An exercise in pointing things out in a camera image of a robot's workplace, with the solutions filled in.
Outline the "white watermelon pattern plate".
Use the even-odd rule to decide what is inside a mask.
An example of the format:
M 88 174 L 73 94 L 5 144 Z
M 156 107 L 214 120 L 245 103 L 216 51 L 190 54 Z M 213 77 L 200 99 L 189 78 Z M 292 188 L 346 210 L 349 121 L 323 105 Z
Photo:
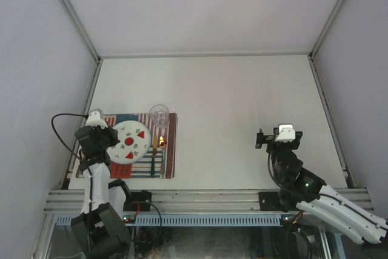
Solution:
M 113 126 L 118 131 L 119 143 L 107 149 L 112 162 L 120 165 L 133 164 L 149 150 L 151 133 L 139 121 L 123 121 Z

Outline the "striped patchwork placemat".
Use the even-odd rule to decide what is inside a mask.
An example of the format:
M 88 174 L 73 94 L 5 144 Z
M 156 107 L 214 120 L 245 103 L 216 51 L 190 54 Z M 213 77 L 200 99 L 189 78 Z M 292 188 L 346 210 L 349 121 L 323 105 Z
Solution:
M 172 179 L 175 175 L 175 140 L 176 140 L 176 127 L 178 117 L 177 114 L 171 113 L 169 115 L 170 123 L 166 129 L 159 129 L 152 123 L 149 113 L 120 113 L 105 115 L 104 119 L 108 126 L 112 127 L 123 121 L 139 121 L 143 123 L 151 133 L 151 145 L 147 153 L 137 162 L 133 164 L 120 165 L 114 162 L 110 162 L 110 177 L 122 178 L 122 179 Z M 155 157 L 155 177 L 150 176 L 151 160 L 152 160 L 152 144 L 153 136 L 156 134 L 158 137 L 158 151 Z M 166 150 L 166 172 L 165 178 L 160 177 L 162 149 L 159 146 L 159 137 L 164 136 L 167 141 Z

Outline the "gold knife green handle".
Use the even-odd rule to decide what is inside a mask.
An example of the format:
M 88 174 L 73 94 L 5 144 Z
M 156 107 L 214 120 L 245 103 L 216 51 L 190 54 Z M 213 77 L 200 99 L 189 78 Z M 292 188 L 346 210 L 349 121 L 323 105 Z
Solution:
M 153 136 L 153 144 L 152 144 L 152 160 L 151 160 L 151 168 L 150 168 L 150 176 L 152 178 L 155 177 L 155 157 L 158 151 L 158 137 L 156 134 Z

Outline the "pink handled spoon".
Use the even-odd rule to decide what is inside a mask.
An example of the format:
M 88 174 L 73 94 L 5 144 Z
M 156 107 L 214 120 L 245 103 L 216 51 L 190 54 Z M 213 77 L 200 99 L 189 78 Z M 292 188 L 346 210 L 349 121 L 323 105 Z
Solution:
M 159 137 L 159 146 L 162 149 L 160 177 L 165 178 L 167 141 L 166 141 L 166 138 L 164 136 Z

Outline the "clear drinking glass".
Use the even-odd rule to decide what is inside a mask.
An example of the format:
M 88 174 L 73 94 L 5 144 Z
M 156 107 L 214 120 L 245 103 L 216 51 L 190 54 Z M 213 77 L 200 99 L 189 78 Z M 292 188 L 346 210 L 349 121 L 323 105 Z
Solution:
M 163 104 L 154 105 L 149 112 L 152 123 L 159 129 L 166 129 L 169 126 L 169 109 Z

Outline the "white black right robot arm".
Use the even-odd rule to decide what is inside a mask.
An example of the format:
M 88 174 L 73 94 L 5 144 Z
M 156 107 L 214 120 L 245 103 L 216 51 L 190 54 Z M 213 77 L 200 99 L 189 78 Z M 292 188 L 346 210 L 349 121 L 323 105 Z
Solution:
M 255 148 L 266 146 L 269 174 L 279 187 L 279 205 L 316 216 L 356 244 L 383 244 L 387 240 L 387 220 L 357 206 L 306 169 L 295 153 L 302 137 L 303 132 L 291 124 L 278 125 L 270 135 L 262 130 L 256 134 Z

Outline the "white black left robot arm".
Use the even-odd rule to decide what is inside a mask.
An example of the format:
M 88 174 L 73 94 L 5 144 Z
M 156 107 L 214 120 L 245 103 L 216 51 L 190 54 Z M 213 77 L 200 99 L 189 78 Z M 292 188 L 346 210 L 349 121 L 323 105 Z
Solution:
M 81 213 L 71 220 L 72 232 L 86 258 L 109 258 L 130 247 L 130 231 L 122 219 L 133 196 L 126 183 L 110 181 L 109 147 L 119 143 L 118 131 L 84 126 L 75 133 L 81 150 L 80 169 L 86 180 Z

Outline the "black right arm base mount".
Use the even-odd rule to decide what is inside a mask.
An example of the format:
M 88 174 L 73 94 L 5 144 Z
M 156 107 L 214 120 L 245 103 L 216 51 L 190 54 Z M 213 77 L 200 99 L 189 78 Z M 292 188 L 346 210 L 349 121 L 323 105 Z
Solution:
M 287 209 L 280 203 L 276 191 L 265 191 L 258 193 L 259 207 L 264 212 L 287 212 Z

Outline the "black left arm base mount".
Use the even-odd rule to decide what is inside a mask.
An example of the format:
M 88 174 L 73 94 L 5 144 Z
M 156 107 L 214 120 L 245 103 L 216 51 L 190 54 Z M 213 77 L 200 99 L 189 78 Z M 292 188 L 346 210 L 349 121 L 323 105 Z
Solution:
M 124 203 L 124 211 L 135 212 L 140 210 L 141 212 L 148 212 L 151 208 L 151 202 L 151 192 L 146 190 L 142 190 L 140 192 L 131 192 Z

